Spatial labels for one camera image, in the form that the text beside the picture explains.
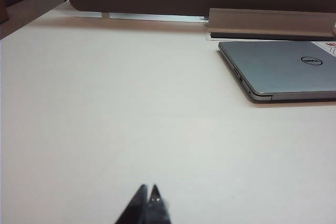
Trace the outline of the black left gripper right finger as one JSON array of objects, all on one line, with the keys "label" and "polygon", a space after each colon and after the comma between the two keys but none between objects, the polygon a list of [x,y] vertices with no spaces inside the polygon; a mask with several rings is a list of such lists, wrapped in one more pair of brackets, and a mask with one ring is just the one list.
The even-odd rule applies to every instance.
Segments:
[{"label": "black left gripper right finger", "polygon": [[142,223],[171,224],[169,212],[160,194],[158,186],[153,185],[149,201],[145,207]]}]

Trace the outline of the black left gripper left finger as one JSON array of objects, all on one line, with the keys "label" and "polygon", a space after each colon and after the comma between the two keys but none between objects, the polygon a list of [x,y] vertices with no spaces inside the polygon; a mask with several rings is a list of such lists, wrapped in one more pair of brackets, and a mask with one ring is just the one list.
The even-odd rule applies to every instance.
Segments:
[{"label": "black left gripper left finger", "polygon": [[145,223],[145,212],[147,207],[148,187],[143,184],[131,198],[116,224],[141,224]]}]

